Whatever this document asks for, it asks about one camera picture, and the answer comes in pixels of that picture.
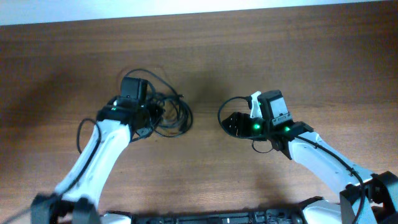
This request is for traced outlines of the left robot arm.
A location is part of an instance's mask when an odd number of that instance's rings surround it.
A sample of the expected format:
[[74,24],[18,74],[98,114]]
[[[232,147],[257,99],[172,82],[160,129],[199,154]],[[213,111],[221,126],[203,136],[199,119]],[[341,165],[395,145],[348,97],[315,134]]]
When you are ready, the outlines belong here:
[[50,196],[37,195],[30,206],[31,223],[57,223],[72,215],[72,223],[130,223],[129,215],[100,215],[101,193],[118,157],[127,146],[148,138],[163,110],[152,102],[152,83],[124,77],[121,93],[98,111],[93,133],[75,165]]

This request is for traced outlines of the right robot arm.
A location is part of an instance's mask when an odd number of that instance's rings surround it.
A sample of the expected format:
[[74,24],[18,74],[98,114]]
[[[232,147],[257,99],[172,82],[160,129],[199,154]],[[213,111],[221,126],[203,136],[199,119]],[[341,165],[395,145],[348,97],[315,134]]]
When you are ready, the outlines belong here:
[[218,119],[225,133],[252,143],[269,141],[272,149],[304,166],[340,201],[312,197],[295,207],[266,211],[266,223],[397,223],[397,176],[376,174],[328,145],[308,124],[294,121],[281,91],[257,91],[243,97],[249,113]]

